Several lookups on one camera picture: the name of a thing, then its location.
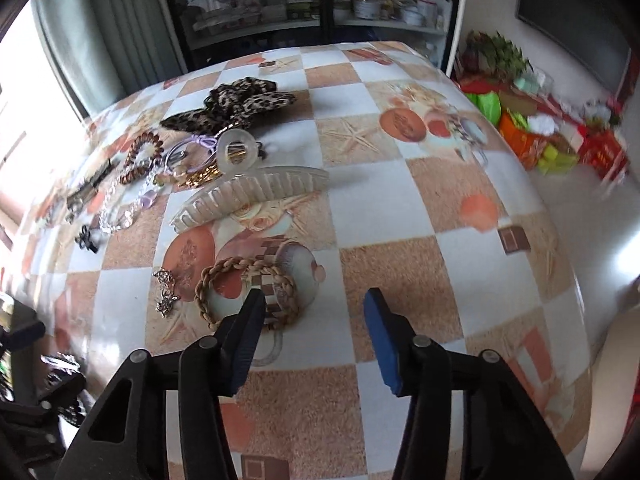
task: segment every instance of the metal bolt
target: metal bolt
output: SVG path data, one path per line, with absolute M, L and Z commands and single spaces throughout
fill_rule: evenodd
M 133 363 L 141 363 L 146 359 L 146 352 L 144 350 L 136 350 L 131 354 L 131 361 Z
M 500 356 L 498 355 L 498 352 L 494 350 L 485 350 L 482 352 L 482 359 L 493 365 L 500 360 Z
M 212 335 L 206 335 L 200 340 L 198 344 L 200 345 L 200 348 L 213 348 L 218 344 L 218 340 Z
M 425 335 L 415 335 L 414 336 L 414 345 L 418 348 L 427 348 L 431 344 L 431 338 Z

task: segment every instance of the green plant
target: green plant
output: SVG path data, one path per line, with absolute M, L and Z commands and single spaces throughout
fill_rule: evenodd
M 499 32 L 489 36 L 484 32 L 472 30 L 466 38 L 466 44 L 476 48 L 484 56 L 490 73 L 500 79 L 512 81 L 519 77 L 527 66 L 531 67 L 529 60 L 522 55 L 522 50 Z

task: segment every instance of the leopard print bow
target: leopard print bow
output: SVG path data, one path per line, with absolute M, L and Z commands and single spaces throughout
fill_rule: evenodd
M 204 99 L 203 108 L 167 117 L 160 121 L 160 126 L 169 130 L 214 135 L 235 122 L 240 128 L 247 128 L 254 115 L 283 108 L 295 100 L 293 94 L 277 92 L 273 81 L 245 77 L 214 88 Z

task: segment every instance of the glass cabinet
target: glass cabinet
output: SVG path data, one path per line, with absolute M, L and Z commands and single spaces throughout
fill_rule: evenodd
M 190 70 L 286 46 L 397 40 L 443 70 L 459 0 L 167 0 Z

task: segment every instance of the cabinet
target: cabinet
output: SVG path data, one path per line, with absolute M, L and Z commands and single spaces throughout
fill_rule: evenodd
M 450 72 L 464 0 L 371 0 L 372 14 L 359 12 L 360 1 L 363 0 L 167 3 L 190 70 L 271 48 L 397 40 Z

